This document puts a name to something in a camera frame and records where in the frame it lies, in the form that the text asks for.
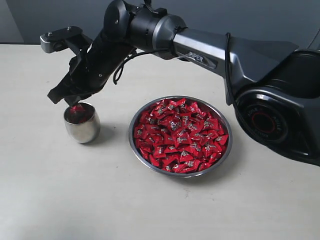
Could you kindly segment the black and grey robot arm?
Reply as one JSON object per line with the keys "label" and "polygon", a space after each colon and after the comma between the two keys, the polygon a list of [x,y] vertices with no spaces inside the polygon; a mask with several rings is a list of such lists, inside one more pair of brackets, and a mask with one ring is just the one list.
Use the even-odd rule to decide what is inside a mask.
{"label": "black and grey robot arm", "polygon": [[44,52],[70,49],[68,73],[48,98],[72,106],[117,83],[141,55],[179,58],[224,79],[226,103],[256,142],[291,160],[320,164],[320,52],[287,41],[260,41],[190,29],[151,2],[114,0],[95,39],[69,26],[40,37]]}

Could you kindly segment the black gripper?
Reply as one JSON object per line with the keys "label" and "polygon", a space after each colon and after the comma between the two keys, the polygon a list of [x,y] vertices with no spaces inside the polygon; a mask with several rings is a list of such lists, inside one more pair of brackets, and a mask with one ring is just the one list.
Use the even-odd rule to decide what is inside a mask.
{"label": "black gripper", "polygon": [[111,74],[135,48],[125,42],[110,41],[100,32],[80,56],[69,62],[69,74],[51,89],[47,97],[57,104],[64,100],[70,107],[90,98],[106,84]]}

